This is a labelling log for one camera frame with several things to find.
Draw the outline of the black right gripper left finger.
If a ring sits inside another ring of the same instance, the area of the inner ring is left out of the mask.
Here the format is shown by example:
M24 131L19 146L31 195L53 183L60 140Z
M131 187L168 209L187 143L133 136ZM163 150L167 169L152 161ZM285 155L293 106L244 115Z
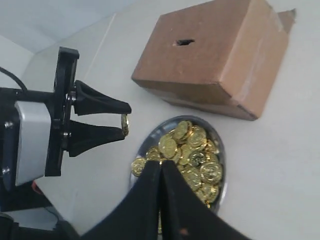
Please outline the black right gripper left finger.
M148 161L122 202L82 240L156 240L161 165Z

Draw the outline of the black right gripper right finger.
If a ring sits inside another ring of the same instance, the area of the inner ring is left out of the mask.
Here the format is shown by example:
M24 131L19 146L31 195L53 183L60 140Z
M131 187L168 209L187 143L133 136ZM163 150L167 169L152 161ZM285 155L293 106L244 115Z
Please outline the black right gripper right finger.
M164 240L247 240L196 196L172 161L161 165L161 227Z

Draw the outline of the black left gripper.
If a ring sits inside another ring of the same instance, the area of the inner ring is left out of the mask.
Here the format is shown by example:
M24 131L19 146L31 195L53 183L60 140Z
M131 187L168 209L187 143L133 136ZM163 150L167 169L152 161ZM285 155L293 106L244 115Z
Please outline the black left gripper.
M46 177L61 175L63 153L67 145L69 156L77 157L95 147L125 139L122 129L118 127L70 121L74 93L74 112L78 116L132 113L127 102L106 96L80 80L75 81L79 58L76 49L59 48L51 101L51 128L44 172Z

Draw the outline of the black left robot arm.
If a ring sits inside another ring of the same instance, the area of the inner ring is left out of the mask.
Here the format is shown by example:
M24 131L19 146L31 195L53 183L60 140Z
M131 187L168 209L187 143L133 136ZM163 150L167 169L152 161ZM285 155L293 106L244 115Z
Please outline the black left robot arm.
M77 80L76 49L60 47L53 91L34 91L11 72L18 88L0 89L0 175L2 188L12 193L42 177L61 175L64 152L76 157L90 149L118 142L129 133L126 102L106 96ZM121 127L97 126L71 119L117 114Z

